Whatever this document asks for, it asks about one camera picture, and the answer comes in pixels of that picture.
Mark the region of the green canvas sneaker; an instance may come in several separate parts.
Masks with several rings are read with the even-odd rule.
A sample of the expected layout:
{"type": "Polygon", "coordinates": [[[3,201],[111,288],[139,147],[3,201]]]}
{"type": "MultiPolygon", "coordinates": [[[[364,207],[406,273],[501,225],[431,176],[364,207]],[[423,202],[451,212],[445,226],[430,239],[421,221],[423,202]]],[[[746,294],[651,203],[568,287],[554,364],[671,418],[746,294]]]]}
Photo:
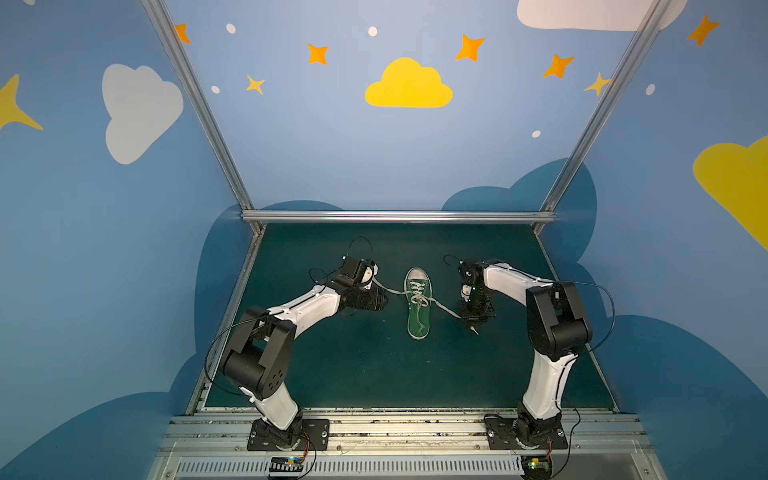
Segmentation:
{"type": "Polygon", "coordinates": [[[422,340],[430,332],[432,286],[427,273],[413,267],[406,274],[404,292],[408,307],[407,332],[414,340],[422,340]]]}

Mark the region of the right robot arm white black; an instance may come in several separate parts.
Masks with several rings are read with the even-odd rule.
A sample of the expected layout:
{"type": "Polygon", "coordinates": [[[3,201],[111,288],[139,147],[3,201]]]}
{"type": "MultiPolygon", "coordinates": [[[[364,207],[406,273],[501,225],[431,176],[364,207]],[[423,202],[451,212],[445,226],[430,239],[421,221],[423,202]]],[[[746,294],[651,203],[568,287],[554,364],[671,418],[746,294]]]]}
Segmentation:
{"type": "Polygon", "coordinates": [[[526,308],[528,339],[534,349],[529,384],[518,409],[517,430],[531,443],[561,425],[562,395],[570,371],[593,331],[577,287],[498,262],[458,262],[460,318],[471,329],[495,316],[494,294],[526,308]]]}

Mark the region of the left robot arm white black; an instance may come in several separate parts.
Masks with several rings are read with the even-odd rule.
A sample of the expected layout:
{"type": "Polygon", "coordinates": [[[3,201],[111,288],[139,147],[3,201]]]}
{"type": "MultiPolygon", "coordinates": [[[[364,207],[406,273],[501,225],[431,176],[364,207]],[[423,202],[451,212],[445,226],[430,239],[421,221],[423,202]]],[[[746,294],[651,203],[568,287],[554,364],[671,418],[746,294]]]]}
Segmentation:
{"type": "Polygon", "coordinates": [[[233,328],[218,372],[249,397],[262,421],[286,432],[299,416],[285,385],[298,337],[346,308],[381,311],[387,302],[385,290],[371,282],[349,287],[330,281],[282,305],[250,309],[233,328]]]}

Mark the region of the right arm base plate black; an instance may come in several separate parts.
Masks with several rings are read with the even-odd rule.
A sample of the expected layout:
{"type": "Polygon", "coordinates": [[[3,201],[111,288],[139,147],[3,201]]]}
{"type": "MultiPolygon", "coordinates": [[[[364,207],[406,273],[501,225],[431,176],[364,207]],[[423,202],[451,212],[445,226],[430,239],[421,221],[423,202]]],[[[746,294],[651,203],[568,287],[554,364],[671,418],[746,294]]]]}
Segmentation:
{"type": "Polygon", "coordinates": [[[544,420],[486,414],[483,424],[491,450],[567,450],[569,446],[561,414],[544,420]]]}

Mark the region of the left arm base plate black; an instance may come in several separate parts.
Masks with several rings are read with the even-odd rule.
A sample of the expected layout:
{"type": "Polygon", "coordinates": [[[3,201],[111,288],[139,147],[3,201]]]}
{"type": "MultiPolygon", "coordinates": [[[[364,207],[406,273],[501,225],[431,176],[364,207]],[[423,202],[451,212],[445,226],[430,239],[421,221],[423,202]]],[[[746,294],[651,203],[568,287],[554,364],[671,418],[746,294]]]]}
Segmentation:
{"type": "Polygon", "coordinates": [[[328,447],[330,421],[297,417],[286,430],[280,430],[265,420],[256,420],[251,426],[246,449],[248,451],[325,451],[328,447]]]}

